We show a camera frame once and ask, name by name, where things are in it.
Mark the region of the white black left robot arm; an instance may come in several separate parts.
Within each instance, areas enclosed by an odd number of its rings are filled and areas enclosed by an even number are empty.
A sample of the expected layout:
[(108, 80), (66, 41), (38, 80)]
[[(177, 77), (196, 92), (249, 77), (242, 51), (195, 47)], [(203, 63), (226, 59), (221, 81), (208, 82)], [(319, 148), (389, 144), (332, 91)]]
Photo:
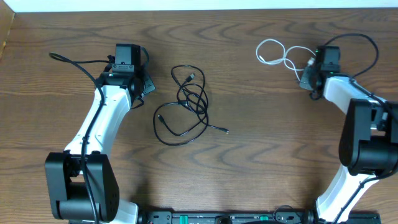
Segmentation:
[(154, 91), (147, 72), (104, 72), (93, 104), (63, 152), (51, 152), (45, 175), (53, 216), (72, 223), (137, 223), (139, 207), (120, 199), (109, 156), (134, 100)]

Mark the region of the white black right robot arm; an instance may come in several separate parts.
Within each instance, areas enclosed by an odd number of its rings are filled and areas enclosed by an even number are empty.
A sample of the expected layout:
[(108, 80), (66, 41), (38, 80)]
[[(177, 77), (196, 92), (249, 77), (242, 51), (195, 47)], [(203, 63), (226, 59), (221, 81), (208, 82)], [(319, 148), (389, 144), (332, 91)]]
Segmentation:
[(316, 200), (318, 220), (346, 222), (372, 185), (397, 173), (397, 103), (367, 91), (354, 78), (313, 65), (304, 68), (300, 87), (346, 116), (338, 147), (341, 165)]

